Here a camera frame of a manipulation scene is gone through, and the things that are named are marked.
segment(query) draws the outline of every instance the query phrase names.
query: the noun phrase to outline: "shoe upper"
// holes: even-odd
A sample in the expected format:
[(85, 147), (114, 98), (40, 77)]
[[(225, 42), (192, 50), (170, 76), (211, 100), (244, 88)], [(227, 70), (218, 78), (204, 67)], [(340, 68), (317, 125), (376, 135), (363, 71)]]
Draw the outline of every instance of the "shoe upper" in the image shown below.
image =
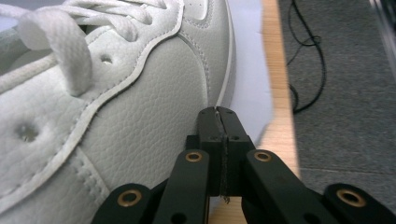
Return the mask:
[(112, 26), (87, 34), (92, 76), (78, 95), (56, 52), (30, 51), (15, 30), (0, 34), (1, 223), (90, 222), (114, 188), (165, 180), (198, 112), (229, 103), (227, 3), (163, 2), (139, 5), (152, 23), (130, 19), (134, 41)]

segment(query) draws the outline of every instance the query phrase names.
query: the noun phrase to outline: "gray carpet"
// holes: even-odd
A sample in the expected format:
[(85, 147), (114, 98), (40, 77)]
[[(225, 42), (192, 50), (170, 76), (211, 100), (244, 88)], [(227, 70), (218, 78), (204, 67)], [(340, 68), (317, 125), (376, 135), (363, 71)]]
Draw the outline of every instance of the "gray carpet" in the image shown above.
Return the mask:
[[(294, 117), (305, 184), (322, 192), (331, 183), (355, 185), (396, 214), (396, 82), (368, 0), (297, 4), (321, 46), (328, 69), (323, 95)], [(299, 47), (287, 23), (290, 0), (279, 0), (286, 58)], [(291, 13), (300, 39), (308, 36)], [(301, 104), (315, 94), (320, 63), (304, 48), (289, 66)]]

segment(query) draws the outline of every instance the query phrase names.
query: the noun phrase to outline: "black cable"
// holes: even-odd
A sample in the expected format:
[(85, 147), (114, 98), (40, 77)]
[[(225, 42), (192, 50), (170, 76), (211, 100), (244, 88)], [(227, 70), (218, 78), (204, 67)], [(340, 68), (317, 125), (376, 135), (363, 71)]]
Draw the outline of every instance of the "black cable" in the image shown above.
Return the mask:
[[(301, 41), (297, 35), (295, 34), (294, 30), (291, 27), (291, 16), (290, 16), (290, 12), (291, 12), (291, 8), (294, 8), (297, 17), (300, 19), (301, 23), (303, 24), (306, 32), (309, 35), (309, 38), (307, 38), (305, 41)], [(311, 32), (311, 29), (309, 28), (308, 24), (306, 23), (303, 15), (300, 12), (300, 9), (297, 7), (297, 4), (295, 2), (295, 0), (291, 0), (291, 4), (290, 4), (290, 8), (289, 8), (289, 15), (288, 15), (288, 24), (289, 24), (289, 28), (290, 28), (290, 32), (291, 35), (293, 36), (294, 40), (297, 41), (300, 44), (300, 47), (296, 50), (296, 52), (294, 53), (294, 56), (288, 61), (288, 65), (290, 65), (294, 59), (297, 57), (297, 55), (299, 54), (300, 50), (302, 47), (315, 47), (318, 51), (318, 56), (320, 58), (320, 64), (321, 64), (321, 79), (320, 79), (320, 85), (318, 88), (318, 91), (315, 95), (315, 97), (306, 105), (303, 105), (302, 107), (298, 108), (298, 104), (299, 104), (299, 97), (298, 97), (298, 92), (297, 90), (290, 85), (290, 90), (294, 95), (294, 99), (295, 99), (295, 103), (293, 106), (293, 114), (298, 114), (304, 110), (306, 110), (307, 108), (311, 107), (320, 97), (320, 95), (323, 93), (324, 90), (324, 86), (326, 85), (326, 79), (327, 79), (327, 71), (326, 71), (326, 62), (324, 60), (324, 56), (323, 56), (323, 52), (322, 49), (320, 47), (320, 42), (321, 42), (321, 38), (320, 36), (317, 35), (313, 35)]]

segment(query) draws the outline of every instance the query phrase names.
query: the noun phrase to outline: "brass ring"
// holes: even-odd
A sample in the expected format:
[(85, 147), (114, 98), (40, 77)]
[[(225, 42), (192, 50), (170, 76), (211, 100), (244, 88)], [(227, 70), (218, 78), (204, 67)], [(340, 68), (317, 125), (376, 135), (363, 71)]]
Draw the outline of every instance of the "brass ring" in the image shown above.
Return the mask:
[[(124, 199), (124, 197), (128, 194), (134, 194), (134, 196), (136, 196), (136, 198), (131, 201), (126, 201)], [(130, 207), (130, 206), (134, 206), (135, 204), (137, 204), (141, 199), (142, 199), (142, 193), (140, 193), (139, 190), (130, 189), (130, 190), (126, 190), (122, 194), (120, 194), (119, 198), (117, 199), (117, 203), (122, 207)]]
[(272, 159), (270, 154), (262, 151), (254, 153), (254, 158), (256, 158), (258, 161), (270, 161)]
[(337, 190), (337, 196), (341, 201), (354, 207), (364, 207), (367, 202), (358, 193), (350, 189), (339, 189)]
[(202, 159), (202, 154), (199, 152), (190, 152), (189, 154), (186, 155), (187, 161), (196, 162), (196, 161), (200, 161), (201, 159)]

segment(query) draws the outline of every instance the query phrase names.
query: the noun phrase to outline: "white shoelace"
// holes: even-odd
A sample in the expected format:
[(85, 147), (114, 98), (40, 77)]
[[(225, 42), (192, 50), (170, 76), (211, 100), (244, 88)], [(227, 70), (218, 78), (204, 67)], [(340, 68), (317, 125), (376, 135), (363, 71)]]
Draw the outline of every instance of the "white shoelace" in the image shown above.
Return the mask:
[(166, 8), (163, 0), (67, 0), (61, 6), (30, 11), (0, 4), (0, 15), (17, 19), (20, 39), (27, 48), (52, 49), (64, 74), (66, 89), (79, 96), (91, 85), (92, 59), (79, 25), (109, 25), (125, 40), (137, 39), (133, 18), (151, 24), (141, 7)]

